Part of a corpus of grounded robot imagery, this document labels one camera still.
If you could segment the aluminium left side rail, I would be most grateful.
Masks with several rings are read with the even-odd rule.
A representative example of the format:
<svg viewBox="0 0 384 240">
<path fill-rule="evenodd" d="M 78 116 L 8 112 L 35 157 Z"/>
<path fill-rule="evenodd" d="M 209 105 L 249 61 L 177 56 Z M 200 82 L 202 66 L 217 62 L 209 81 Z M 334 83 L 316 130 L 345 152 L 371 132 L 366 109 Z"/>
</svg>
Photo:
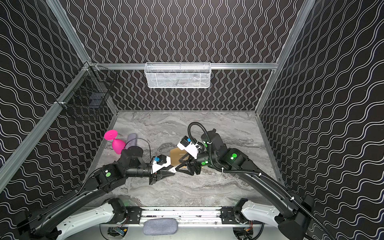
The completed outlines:
<svg viewBox="0 0 384 240">
<path fill-rule="evenodd" d="M 82 81 L 84 75 L 88 72 L 90 65 L 85 63 L 83 67 L 79 70 L 78 74 L 73 78 L 71 83 L 64 89 L 59 97 L 56 98 L 56 101 L 48 109 L 45 115 L 39 120 L 36 126 L 31 130 L 31 132 L 26 136 L 26 138 L 21 142 L 21 144 L 16 148 L 13 154 L 8 158 L 8 160 L 1 167 L 1 191 L 8 185 L 10 180 L 17 173 L 19 168 L 25 162 L 27 157 L 30 155 L 35 146 L 39 143 L 43 135 L 52 125 L 54 120 L 58 117 L 60 112 L 63 110 L 61 104 L 65 102 L 67 98 L 70 97 L 70 94 L 75 90 L 78 84 Z"/>
</svg>

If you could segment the magenta plastic goblet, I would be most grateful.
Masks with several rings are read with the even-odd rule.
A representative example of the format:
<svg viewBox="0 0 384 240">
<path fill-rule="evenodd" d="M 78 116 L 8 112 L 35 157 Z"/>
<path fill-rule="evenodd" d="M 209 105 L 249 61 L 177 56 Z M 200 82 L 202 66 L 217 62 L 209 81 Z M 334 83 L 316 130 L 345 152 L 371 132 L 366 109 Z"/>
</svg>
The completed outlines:
<svg viewBox="0 0 384 240">
<path fill-rule="evenodd" d="M 104 134 L 104 139 L 107 141 L 112 141 L 112 148 L 116 154 L 120 155 L 122 151 L 125 149 L 126 143 L 118 139 L 118 131 L 109 130 Z"/>
</svg>

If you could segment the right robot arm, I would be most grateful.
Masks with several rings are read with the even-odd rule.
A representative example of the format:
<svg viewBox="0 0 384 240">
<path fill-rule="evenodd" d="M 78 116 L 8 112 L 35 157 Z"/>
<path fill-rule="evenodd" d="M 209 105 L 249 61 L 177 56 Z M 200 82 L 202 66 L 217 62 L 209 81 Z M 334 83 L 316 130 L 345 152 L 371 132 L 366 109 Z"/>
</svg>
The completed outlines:
<svg viewBox="0 0 384 240">
<path fill-rule="evenodd" d="M 232 175 L 244 181 L 263 195 L 271 205 L 260 205 L 241 199 L 236 207 L 239 222 L 257 221 L 276 227 L 289 240 L 308 239 L 310 223 L 316 223 L 330 239 L 331 231 L 312 212 L 314 199 L 292 193 L 282 184 L 263 172 L 246 154 L 236 148 L 228 148 L 216 130 L 205 132 L 197 141 L 184 136 L 177 147 L 186 151 L 186 158 L 176 170 L 189 175 L 198 175 L 203 166 L 223 175 Z"/>
</svg>

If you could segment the aluminium corner post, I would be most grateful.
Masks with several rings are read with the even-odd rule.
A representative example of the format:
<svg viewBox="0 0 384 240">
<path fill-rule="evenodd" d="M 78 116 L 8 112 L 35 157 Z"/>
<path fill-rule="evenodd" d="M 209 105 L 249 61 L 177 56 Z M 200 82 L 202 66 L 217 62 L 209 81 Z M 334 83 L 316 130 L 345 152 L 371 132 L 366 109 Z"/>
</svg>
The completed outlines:
<svg viewBox="0 0 384 240">
<path fill-rule="evenodd" d="M 259 116 L 267 102 L 267 99 L 269 95 L 271 94 L 273 87 L 275 83 L 277 82 L 278 76 L 283 70 L 283 67 L 285 63 L 287 62 L 290 52 L 293 49 L 298 36 L 300 32 L 302 31 L 306 19 L 308 18 L 309 14 L 311 13 L 316 1 L 315 0 L 307 0 L 303 2 L 303 5 L 300 9 L 300 11 L 297 14 L 296 20 L 293 24 L 293 27 L 287 37 L 287 40 L 283 46 L 283 49 L 281 51 L 281 54 L 277 60 L 277 68 L 273 70 L 271 73 L 271 76 L 269 80 L 267 81 L 267 84 L 265 86 L 265 89 L 260 97 L 259 103 L 255 109 L 255 113 L 257 116 Z"/>
<path fill-rule="evenodd" d="M 55 15 L 59 25 L 65 32 L 70 44 L 73 46 L 75 52 L 83 63 L 90 63 L 91 57 L 88 55 L 84 45 L 82 44 L 78 34 L 76 33 L 75 28 L 73 27 L 67 12 L 62 7 L 60 1 L 57 0 L 47 0 L 48 6 L 50 7 L 52 13 Z"/>
</svg>

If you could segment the grey fabric pouch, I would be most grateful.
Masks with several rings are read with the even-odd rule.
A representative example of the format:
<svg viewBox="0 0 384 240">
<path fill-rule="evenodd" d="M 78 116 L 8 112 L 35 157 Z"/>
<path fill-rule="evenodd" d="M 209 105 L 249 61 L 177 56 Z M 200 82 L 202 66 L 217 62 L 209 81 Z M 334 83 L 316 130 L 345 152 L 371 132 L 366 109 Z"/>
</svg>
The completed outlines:
<svg viewBox="0 0 384 240">
<path fill-rule="evenodd" d="M 146 221 L 143 233 L 146 236 L 173 235 L 178 230 L 178 222 L 175 219 L 153 219 Z"/>
</svg>

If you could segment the brown manila envelope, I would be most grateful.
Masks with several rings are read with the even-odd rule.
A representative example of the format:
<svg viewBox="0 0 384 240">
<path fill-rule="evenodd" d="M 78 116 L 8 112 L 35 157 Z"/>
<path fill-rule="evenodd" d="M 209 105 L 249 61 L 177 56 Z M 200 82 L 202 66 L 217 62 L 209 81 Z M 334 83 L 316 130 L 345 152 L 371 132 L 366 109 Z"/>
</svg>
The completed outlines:
<svg viewBox="0 0 384 240">
<path fill-rule="evenodd" d="M 185 150 L 180 150 L 179 148 L 170 150 L 171 166 L 177 167 L 183 161 L 189 158 L 189 153 Z"/>
</svg>

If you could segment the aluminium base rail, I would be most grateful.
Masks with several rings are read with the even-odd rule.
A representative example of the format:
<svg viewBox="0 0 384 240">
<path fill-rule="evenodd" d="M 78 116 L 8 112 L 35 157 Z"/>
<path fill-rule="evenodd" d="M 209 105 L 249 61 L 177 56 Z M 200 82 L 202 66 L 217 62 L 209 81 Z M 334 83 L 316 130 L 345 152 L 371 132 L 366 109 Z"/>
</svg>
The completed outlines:
<svg viewBox="0 0 384 240">
<path fill-rule="evenodd" d="M 126 227 L 142 227 L 153 219 L 175 219 L 179 227 L 249 227 L 251 222 L 277 227 L 280 212 L 273 206 L 246 203 L 236 220 L 233 207 L 128 207 Z"/>
</svg>

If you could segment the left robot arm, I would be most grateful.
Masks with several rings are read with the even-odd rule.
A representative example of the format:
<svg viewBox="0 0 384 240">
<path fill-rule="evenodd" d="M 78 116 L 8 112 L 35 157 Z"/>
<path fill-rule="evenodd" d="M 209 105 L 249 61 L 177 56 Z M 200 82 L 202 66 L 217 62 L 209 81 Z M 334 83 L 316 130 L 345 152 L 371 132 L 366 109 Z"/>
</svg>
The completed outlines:
<svg viewBox="0 0 384 240">
<path fill-rule="evenodd" d="M 171 158 L 154 157 L 143 160 L 144 151 L 131 146 L 121 152 L 118 161 L 96 169 L 90 177 L 57 203 L 43 210 L 27 213 L 17 225 L 20 240 L 64 240 L 98 224 L 124 224 L 129 220 L 126 207 L 119 198 L 108 200 L 101 207 L 78 213 L 82 207 L 124 185 L 128 178 L 148 178 L 152 185 L 174 175 Z"/>
</svg>

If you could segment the aluminium corner post left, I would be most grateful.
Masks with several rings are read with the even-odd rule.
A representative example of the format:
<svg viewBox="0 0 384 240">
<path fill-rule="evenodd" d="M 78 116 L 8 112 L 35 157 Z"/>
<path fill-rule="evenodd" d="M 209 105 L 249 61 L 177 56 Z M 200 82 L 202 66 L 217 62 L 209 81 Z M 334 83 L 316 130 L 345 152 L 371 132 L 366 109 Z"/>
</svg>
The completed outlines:
<svg viewBox="0 0 384 240">
<path fill-rule="evenodd" d="M 67 12 L 62 7 L 60 1 L 57 0 L 47 0 L 48 6 L 50 7 L 52 13 L 55 15 L 59 25 L 65 32 L 70 44 L 73 46 L 75 52 L 83 63 L 90 63 L 91 57 L 88 55 L 84 45 L 82 44 L 78 34 L 76 33 L 75 28 L 73 27 Z"/>
</svg>

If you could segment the aluminium corner post right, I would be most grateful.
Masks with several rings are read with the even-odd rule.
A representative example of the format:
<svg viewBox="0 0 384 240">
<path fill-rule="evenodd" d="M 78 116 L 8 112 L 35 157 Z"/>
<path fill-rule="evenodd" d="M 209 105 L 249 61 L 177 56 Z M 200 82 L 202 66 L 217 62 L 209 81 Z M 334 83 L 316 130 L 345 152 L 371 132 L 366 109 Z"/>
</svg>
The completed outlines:
<svg viewBox="0 0 384 240">
<path fill-rule="evenodd" d="M 273 70 L 271 73 L 271 76 L 269 80 L 267 81 L 267 84 L 265 86 L 265 89 L 260 97 L 259 103 L 255 109 L 255 113 L 257 116 L 259 116 L 267 102 L 267 99 L 269 95 L 271 94 L 273 87 L 275 83 L 277 82 L 278 76 L 283 70 L 283 67 L 285 63 L 287 62 L 290 52 L 293 49 L 298 36 L 300 32 L 302 31 L 306 19 L 308 18 L 309 14 L 311 13 L 316 1 L 315 0 L 307 0 L 303 2 L 303 5 L 300 9 L 300 11 L 297 14 L 296 20 L 293 24 L 293 27 L 287 37 L 287 40 L 283 46 L 283 49 L 281 51 L 281 54 L 277 60 L 277 68 Z"/>
</svg>

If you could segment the aluminium back crossbar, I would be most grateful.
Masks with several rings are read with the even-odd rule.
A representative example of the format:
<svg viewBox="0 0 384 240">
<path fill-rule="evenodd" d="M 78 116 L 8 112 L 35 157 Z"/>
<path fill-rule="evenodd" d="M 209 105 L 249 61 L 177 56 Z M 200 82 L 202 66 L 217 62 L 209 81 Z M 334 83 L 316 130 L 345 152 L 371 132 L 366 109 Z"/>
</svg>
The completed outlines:
<svg viewBox="0 0 384 240">
<path fill-rule="evenodd" d="M 276 70 L 277 63 L 145 63 L 145 64 L 92 64 L 95 67 L 110 70 L 145 70 L 147 67 L 161 70 L 183 67 L 188 69 L 211 69 L 211 70 Z"/>
</svg>

